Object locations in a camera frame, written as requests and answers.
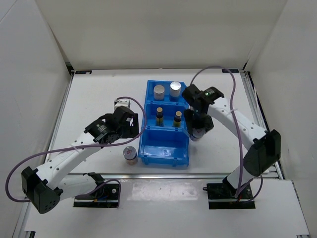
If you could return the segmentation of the yellow-label brown bottle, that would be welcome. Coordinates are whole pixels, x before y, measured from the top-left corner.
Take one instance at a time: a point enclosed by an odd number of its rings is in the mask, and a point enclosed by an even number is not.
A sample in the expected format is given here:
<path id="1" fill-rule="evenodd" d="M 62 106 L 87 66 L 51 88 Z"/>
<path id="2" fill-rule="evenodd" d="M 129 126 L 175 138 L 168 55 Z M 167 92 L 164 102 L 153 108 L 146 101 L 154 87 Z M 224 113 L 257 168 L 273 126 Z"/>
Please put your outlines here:
<path id="1" fill-rule="evenodd" d="M 156 110 L 156 126 L 163 126 L 163 109 L 158 107 Z"/>
<path id="2" fill-rule="evenodd" d="M 182 112 L 177 111 L 174 116 L 173 127 L 181 127 Z"/>

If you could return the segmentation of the short red-label jar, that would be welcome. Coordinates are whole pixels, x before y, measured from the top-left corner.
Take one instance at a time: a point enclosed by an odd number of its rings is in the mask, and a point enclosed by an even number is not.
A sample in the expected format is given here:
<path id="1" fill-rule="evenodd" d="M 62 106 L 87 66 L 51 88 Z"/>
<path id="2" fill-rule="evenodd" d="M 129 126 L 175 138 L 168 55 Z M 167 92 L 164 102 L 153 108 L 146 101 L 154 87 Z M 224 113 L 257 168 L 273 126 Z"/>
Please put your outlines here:
<path id="1" fill-rule="evenodd" d="M 192 141 L 199 141 L 204 135 L 205 135 L 205 130 L 203 129 L 193 129 L 192 134 L 190 135 L 190 139 Z"/>

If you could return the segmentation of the tall blue-label shaker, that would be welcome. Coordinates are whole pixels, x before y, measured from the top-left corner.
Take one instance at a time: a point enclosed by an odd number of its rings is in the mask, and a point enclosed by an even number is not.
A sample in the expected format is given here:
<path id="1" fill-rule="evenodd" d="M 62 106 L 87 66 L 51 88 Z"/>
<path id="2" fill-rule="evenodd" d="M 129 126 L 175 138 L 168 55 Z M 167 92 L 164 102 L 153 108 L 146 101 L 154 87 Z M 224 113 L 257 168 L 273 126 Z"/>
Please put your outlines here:
<path id="1" fill-rule="evenodd" d="M 165 97 L 165 88 L 162 85 L 156 85 L 153 89 L 153 97 L 156 101 L 163 101 Z"/>
<path id="2" fill-rule="evenodd" d="M 169 98 L 171 101 L 178 101 L 181 93 L 181 84 L 180 82 L 173 81 L 170 84 L 170 95 Z"/>

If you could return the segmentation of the short silver-lid jar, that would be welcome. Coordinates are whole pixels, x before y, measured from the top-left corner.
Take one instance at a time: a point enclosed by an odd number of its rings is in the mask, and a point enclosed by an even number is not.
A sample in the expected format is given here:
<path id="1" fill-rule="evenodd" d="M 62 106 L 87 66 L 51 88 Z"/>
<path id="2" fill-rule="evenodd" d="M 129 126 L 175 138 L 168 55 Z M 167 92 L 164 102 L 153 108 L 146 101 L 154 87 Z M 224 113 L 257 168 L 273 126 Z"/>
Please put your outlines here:
<path id="1" fill-rule="evenodd" d="M 137 151 L 133 146 L 127 146 L 124 148 L 123 157 L 129 165 L 134 165 L 138 162 Z"/>

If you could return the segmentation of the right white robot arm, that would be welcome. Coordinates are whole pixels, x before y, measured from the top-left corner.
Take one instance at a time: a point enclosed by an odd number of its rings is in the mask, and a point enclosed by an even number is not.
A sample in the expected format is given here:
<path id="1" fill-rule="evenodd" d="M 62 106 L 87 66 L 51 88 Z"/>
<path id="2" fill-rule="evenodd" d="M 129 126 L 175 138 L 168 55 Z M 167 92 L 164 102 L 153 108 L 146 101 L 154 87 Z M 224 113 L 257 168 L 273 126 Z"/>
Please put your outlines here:
<path id="1" fill-rule="evenodd" d="M 239 149 L 247 150 L 246 154 L 239 152 L 240 165 L 223 179 L 222 192 L 226 197 L 238 196 L 252 179 L 280 159 L 280 133 L 275 129 L 268 131 L 232 109 L 231 103 L 215 87 L 202 91 L 192 84 L 182 97 L 190 106 L 184 117 L 191 140 L 198 141 L 206 135 L 216 119 L 238 138 Z"/>

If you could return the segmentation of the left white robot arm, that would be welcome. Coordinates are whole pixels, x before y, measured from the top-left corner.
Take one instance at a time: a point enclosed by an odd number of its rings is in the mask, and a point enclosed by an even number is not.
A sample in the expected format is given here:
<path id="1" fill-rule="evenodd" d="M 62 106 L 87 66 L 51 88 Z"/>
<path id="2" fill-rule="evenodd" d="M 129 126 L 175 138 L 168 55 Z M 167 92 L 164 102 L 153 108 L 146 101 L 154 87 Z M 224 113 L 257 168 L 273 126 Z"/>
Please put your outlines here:
<path id="1" fill-rule="evenodd" d="M 72 179 L 68 174 L 102 148 L 138 134 L 138 114 L 119 106 L 112 114 L 105 114 L 89 124 L 69 149 L 35 169 L 25 168 L 21 173 L 22 190 L 40 214 L 49 212 L 67 198 L 99 198 L 105 183 L 100 174 L 91 172 L 79 179 Z"/>

